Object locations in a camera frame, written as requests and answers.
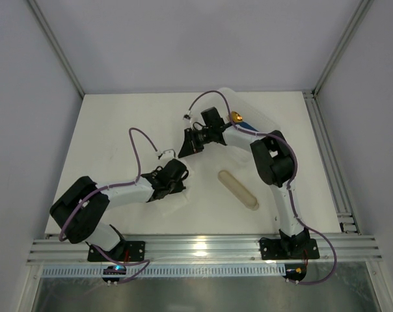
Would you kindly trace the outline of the white paper napkin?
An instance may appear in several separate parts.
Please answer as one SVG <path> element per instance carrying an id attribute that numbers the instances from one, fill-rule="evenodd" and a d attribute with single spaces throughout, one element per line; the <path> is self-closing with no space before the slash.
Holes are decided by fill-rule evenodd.
<path id="1" fill-rule="evenodd" d="M 160 201 L 159 212 L 164 218 L 184 208 L 191 200 L 191 189 L 194 184 L 195 171 L 187 161 L 181 160 L 181 162 L 186 165 L 189 173 L 183 182 L 185 189 L 179 193 L 169 194 Z"/>

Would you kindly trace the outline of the oval wooden cutlery tray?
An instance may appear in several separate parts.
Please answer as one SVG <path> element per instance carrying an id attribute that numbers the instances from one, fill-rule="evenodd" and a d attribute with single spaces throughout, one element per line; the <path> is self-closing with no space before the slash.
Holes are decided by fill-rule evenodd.
<path id="1" fill-rule="evenodd" d="M 252 211 L 258 210 L 257 198 L 229 171 L 219 171 L 217 178 L 246 208 Z"/>

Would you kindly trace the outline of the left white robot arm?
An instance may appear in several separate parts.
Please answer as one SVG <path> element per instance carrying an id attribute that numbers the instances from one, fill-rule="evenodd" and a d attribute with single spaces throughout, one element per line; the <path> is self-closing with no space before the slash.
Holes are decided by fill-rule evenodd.
<path id="1" fill-rule="evenodd" d="M 101 222 L 106 211 L 123 205 L 150 203 L 186 189 L 189 171 L 177 159 L 141 174 L 134 181 L 98 186 L 89 176 L 80 177 L 51 206 L 49 213 L 60 227 L 59 240 L 90 246 L 89 261 L 123 260 L 142 262 L 143 257 L 126 255 L 130 243 L 112 225 Z"/>

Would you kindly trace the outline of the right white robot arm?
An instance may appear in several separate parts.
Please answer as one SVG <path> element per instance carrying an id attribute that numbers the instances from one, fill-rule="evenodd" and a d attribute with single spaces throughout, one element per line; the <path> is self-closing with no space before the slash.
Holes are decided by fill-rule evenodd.
<path id="1" fill-rule="evenodd" d="M 202 111 L 201 115 L 204 121 L 201 128 L 184 129 L 184 142 L 178 156 L 200 153 L 212 142 L 252 154 L 260 179 L 272 190 L 280 220 L 278 239 L 259 240 L 262 259 L 319 259 L 316 240 L 310 237 L 310 230 L 293 208 L 295 196 L 291 184 L 297 173 L 297 161 L 282 133 L 274 130 L 264 134 L 232 122 L 225 123 L 215 107 Z"/>

